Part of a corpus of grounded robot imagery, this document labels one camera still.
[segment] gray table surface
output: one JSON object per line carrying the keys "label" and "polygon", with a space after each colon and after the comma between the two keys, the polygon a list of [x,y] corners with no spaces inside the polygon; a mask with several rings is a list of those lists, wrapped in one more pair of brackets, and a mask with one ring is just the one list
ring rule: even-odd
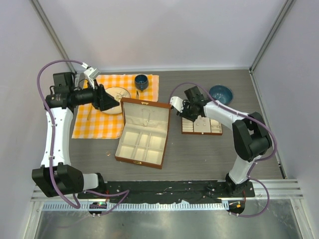
{"label": "gray table surface", "polygon": [[[159,102],[168,102],[172,89],[183,82],[195,82],[207,90],[216,84],[223,84],[234,93],[230,107],[247,113],[261,112],[248,70],[166,71],[146,74],[159,75]],[[191,85],[181,86],[174,95],[185,99],[183,91],[190,87]],[[236,158],[231,130],[223,127],[222,136],[182,135],[180,117],[176,116],[175,111],[171,112],[170,117],[162,170],[116,161],[114,155],[118,139],[70,139],[72,166],[83,173],[100,172],[106,181],[224,179]],[[252,177],[282,179],[276,158],[259,163],[254,168]]]}

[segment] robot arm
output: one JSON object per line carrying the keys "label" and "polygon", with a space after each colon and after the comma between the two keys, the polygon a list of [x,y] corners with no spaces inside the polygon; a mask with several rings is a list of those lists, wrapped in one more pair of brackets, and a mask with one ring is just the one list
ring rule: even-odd
{"label": "robot arm", "polygon": [[[51,112],[55,118],[55,137],[53,149],[53,170],[55,182],[63,195],[80,193],[87,189],[104,192],[104,180],[100,173],[83,174],[73,168],[69,156],[69,136],[76,106],[91,103],[94,108],[105,111],[118,106],[119,103],[105,92],[104,86],[98,84],[95,77],[97,69],[88,67],[84,72],[88,79],[88,87],[76,90],[72,73],[58,73],[53,75],[54,94],[46,97]],[[49,113],[47,116],[47,138],[41,167],[33,169],[32,178],[47,197],[57,196],[49,174],[49,157],[52,139],[52,122]]]}
{"label": "robot arm", "polygon": [[233,131],[237,158],[233,168],[226,175],[227,190],[231,194],[241,194],[249,180],[247,177],[249,169],[254,161],[261,158],[272,146],[272,141],[264,128],[238,114],[250,116],[264,123],[262,116],[257,112],[249,115],[236,111],[218,101],[216,105],[210,99],[206,99],[198,87],[186,90],[185,94],[187,100],[179,97],[172,97],[170,100],[172,107],[177,109],[178,116],[191,121],[195,121],[198,116],[208,117]]}

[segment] orange checkered cloth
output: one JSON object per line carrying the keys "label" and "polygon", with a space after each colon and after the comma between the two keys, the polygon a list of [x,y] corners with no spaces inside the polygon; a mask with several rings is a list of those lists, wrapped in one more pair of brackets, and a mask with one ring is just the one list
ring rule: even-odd
{"label": "orange checkered cloth", "polygon": [[[99,84],[103,84],[105,89],[122,87],[130,92],[131,98],[136,98],[135,76],[100,75],[96,80]],[[159,76],[147,75],[147,77],[149,79],[149,87],[142,93],[139,91],[140,100],[157,102],[159,100]],[[94,109],[91,104],[86,104],[78,108],[72,138],[119,138],[123,126],[122,113],[108,115]]]}

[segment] blue cup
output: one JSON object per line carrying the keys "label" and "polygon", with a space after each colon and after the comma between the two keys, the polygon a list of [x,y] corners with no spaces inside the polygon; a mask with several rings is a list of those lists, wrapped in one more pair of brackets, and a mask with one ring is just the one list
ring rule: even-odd
{"label": "blue cup", "polygon": [[140,91],[145,90],[149,86],[149,80],[146,75],[137,75],[135,77],[135,87]]}

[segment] box compartment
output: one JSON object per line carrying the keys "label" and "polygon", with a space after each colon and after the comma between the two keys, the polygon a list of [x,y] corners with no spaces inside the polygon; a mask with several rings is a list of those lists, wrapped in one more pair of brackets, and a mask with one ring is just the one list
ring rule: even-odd
{"label": "box compartment", "polygon": [[124,129],[115,153],[118,161],[162,168],[170,105],[122,98]]}

